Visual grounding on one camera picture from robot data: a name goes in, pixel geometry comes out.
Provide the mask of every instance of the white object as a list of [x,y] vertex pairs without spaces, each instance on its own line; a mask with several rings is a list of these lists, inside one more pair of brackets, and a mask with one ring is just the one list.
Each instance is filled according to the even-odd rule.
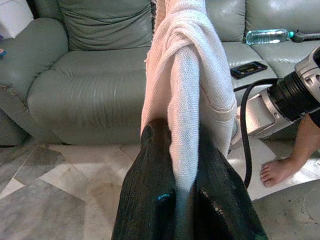
[[205,0],[157,0],[155,33],[146,58],[141,131],[167,119],[177,186],[176,239],[192,239],[188,199],[198,169],[199,122],[226,156],[237,104],[222,43]]
[[33,19],[26,0],[0,0],[0,35],[4,39],[18,36]]

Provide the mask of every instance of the seat cushion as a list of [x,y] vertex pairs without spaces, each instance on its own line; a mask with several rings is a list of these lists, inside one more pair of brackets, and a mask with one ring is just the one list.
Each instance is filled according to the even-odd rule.
[[270,65],[279,78],[295,70],[295,65],[320,45],[320,40],[277,44],[257,44],[252,48]]
[[32,117],[51,129],[140,126],[148,50],[69,52],[33,82]]
[[[276,78],[276,74],[272,70],[272,68],[268,65],[268,63],[263,60],[250,46],[241,43],[241,42],[223,42],[222,43],[226,58],[229,63],[229,67],[234,68],[239,65],[243,65],[249,62],[257,61],[266,65],[268,68],[266,70],[254,73],[252,75],[236,79],[232,78],[233,88],[241,87],[243,85],[254,83],[261,79],[270,79]],[[249,96],[253,96],[254,94],[260,92],[262,89],[266,88],[268,85],[261,85],[255,87]],[[245,90],[240,90],[235,93],[237,105],[241,104],[242,96]]]

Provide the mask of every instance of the sofa cushion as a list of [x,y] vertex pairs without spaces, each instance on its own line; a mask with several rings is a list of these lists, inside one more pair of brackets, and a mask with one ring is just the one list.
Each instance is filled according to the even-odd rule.
[[58,0],[71,50],[146,47],[152,40],[150,0]]
[[246,0],[246,31],[284,28],[320,32],[319,0]]
[[[257,61],[264,65],[267,65],[268,68],[266,70],[257,72],[255,74],[246,76],[244,78],[236,79],[232,78],[232,85],[233,88],[241,87],[243,85],[251,84],[257,80],[261,79],[270,79],[276,78],[276,74],[272,70],[272,68],[268,65],[268,63],[263,60],[250,46],[241,43],[241,42],[223,42],[222,46],[224,48],[226,58],[229,63],[229,67],[234,68],[239,65],[243,65],[249,62]],[[250,96],[260,92],[262,89],[266,88],[268,85],[261,85],[255,87],[252,91]],[[240,90],[235,93],[237,105],[241,104],[241,99],[244,94],[245,90]]]
[[221,41],[243,41],[245,0],[206,0],[206,12]]
[[320,40],[277,44],[257,44],[252,48],[270,65],[279,78],[295,70],[295,65],[320,45]]
[[34,80],[32,117],[51,129],[139,126],[148,50],[69,52]]

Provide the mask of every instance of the metal device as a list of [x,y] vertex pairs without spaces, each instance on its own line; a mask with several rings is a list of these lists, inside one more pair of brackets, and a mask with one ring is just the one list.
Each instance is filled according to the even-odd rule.
[[[265,138],[320,109],[320,45],[297,63],[294,72],[251,97],[246,103],[247,134]],[[240,145],[241,107],[238,107],[231,148]]]

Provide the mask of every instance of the sofa armrest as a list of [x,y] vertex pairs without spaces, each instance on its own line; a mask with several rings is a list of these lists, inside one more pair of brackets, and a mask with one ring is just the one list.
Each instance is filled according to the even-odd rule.
[[26,103],[34,79],[68,52],[68,39],[59,21],[38,18],[0,48],[7,52],[0,59],[0,86]]

